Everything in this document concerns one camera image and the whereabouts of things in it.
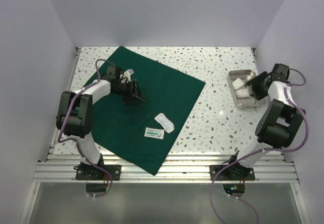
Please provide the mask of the white gauze pad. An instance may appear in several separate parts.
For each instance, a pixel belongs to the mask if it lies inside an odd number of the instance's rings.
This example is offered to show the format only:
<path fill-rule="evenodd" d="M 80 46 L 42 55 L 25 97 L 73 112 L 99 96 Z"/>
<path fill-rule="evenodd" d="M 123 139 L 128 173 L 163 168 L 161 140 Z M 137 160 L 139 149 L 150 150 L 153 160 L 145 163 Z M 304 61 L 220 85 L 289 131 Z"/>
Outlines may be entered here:
<path fill-rule="evenodd" d="M 232 86 L 233 86 L 234 90 L 239 90 L 245 86 L 245 83 L 242 79 L 237 78 L 232 81 Z"/>
<path fill-rule="evenodd" d="M 235 90 L 235 94 L 238 98 L 250 98 L 249 90 L 247 88 Z"/>

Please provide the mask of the stainless steel tray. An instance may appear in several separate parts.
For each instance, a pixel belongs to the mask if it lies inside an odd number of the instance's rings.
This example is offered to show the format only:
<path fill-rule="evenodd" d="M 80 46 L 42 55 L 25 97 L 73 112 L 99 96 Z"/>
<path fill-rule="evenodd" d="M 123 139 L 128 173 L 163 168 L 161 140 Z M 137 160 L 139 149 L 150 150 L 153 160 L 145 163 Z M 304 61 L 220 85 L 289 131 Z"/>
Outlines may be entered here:
<path fill-rule="evenodd" d="M 232 70 L 228 73 L 229 87 L 237 109 L 257 109 L 265 105 L 266 100 L 255 99 L 252 87 L 246 85 L 255 77 L 256 73 L 251 69 Z"/>

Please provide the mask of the green striped white packet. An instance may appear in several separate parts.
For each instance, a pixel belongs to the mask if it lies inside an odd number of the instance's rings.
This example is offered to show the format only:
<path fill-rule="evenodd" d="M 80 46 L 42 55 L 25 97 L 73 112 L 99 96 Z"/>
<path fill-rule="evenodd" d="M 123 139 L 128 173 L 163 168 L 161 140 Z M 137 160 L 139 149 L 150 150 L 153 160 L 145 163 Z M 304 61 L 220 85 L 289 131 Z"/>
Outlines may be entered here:
<path fill-rule="evenodd" d="M 164 133 L 165 133 L 164 129 L 155 129 L 155 128 L 146 127 L 144 136 L 149 137 L 149 138 L 155 138 L 155 139 L 163 140 Z"/>

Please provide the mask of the white crinkled sterile pouch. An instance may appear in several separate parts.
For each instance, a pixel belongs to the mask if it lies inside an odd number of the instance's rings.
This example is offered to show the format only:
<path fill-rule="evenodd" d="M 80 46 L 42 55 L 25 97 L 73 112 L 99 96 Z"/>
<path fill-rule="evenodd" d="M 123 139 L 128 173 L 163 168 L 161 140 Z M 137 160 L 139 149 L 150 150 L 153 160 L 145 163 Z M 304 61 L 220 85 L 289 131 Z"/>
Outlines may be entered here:
<path fill-rule="evenodd" d="M 175 130 L 174 124 L 163 114 L 160 113 L 154 118 L 167 133 L 171 133 Z"/>

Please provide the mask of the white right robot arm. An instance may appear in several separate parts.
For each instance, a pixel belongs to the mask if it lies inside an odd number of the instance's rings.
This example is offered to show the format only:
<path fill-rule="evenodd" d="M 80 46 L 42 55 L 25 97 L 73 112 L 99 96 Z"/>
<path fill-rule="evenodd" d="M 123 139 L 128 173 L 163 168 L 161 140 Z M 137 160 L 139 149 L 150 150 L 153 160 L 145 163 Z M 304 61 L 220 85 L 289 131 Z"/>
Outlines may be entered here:
<path fill-rule="evenodd" d="M 270 151 L 288 148 L 293 142 L 306 111 L 297 109 L 291 95 L 290 68 L 276 63 L 271 72 L 247 80 L 235 80 L 234 88 L 256 101 L 269 97 L 271 102 L 255 129 L 256 140 L 232 155 L 225 173 L 230 179 L 246 177 L 253 166 Z"/>

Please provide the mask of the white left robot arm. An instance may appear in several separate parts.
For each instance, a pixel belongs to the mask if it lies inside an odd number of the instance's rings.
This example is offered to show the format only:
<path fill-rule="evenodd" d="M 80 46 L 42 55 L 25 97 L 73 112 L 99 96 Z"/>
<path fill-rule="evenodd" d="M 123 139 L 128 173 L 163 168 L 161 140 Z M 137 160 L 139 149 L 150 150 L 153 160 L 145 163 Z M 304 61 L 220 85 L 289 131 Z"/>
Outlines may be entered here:
<path fill-rule="evenodd" d="M 98 180 L 105 174 L 102 154 L 96 147 L 91 131 L 94 123 L 94 104 L 108 95 L 121 96 L 125 104 L 145 101 L 138 81 L 131 79 L 134 71 L 126 71 L 111 65 L 107 72 L 77 91 L 64 91 L 61 94 L 56 116 L 59 130 L 58 142 L 73 141 L 81 156 L 77 171 L 85 171 L 91 178 Z"/>

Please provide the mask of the dark green surgical cloth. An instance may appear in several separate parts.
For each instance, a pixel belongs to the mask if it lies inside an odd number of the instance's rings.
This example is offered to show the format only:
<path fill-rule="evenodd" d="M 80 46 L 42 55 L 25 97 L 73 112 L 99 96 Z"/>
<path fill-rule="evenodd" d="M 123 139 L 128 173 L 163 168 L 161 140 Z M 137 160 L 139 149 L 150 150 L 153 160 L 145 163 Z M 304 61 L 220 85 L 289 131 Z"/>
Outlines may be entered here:
<path fill-rule="evenodd" d="M 146 98 L 137 105 L 125 105 L 121 96 L 108 95 L 94 104 L 92 137 L 120 158 L 156 175 L 170 152 L 205 83 L 176 69 L 126 49 L 117 48 L 99 68 L 132 69 Z M 163 140 L 145 137 L 145 128 L 163 129 L 154 119 L 163 113 L 175 126 Z"/>

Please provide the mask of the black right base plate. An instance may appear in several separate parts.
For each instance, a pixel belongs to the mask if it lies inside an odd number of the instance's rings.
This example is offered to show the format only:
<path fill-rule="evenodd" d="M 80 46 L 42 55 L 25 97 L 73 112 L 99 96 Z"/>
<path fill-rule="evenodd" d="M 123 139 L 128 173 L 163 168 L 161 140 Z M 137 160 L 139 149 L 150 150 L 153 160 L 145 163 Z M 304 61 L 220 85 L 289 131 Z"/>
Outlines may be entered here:
<path fill-rule="evenodd" d="M 210 165 L 209 172 L 210 178 L 213 180 L 217 173 L 225 168 L 225 165 Z M 231 166 L 223 170 L 220 175 L 216 177 L 216 181 L 240 181 L 240 180 L 255 180 L 255 174 L 253 168 L 246 168 L 239 164 Z"/>

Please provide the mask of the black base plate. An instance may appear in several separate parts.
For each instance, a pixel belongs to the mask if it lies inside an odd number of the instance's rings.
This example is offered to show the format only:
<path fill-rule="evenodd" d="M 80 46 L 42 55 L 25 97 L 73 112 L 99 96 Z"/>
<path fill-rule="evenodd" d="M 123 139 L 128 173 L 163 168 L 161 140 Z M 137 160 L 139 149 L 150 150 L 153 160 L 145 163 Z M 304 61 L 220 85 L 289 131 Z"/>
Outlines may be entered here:
<path fill-rule="evenodd" d="M 210 178 L 213 180 L 217 173 L 225 168 L 225 165 L 210 165 L 209 172 Z M 255 174 L 253 168 L 246 168 L 239 164 L 231 166 L 223 170 L 220 175 L 216 177 L 216 181 L 240 181 L 240 180 L 255 180 Z"/>
<path fill-rule="evenodd" d="M 98 169 L 92 165 L 79 164 L 74 166 L 76 171 L 76 180 L 106 180 L 107 176 L 109 180 L 119 181 L 121 174 L 121 165 L 103 165 L 101 166 L 103 170 Z"/>

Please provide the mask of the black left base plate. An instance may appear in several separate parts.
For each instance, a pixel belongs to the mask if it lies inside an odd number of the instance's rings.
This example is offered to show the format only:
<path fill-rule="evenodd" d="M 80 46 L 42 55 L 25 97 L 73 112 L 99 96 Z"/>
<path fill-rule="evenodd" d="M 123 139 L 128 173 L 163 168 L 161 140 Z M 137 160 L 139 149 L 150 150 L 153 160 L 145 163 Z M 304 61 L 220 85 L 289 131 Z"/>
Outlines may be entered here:
<path fill-rule="evenodd" d="M 98 169 L 92 165 L 79 164 L 74 166 L 76 171 L 76 180 L 106 180 L 107 176 L 109 180 L 119 181 L 121 174 L 121 165 L 103 165 L 101 166 L 103 170 Z"/>

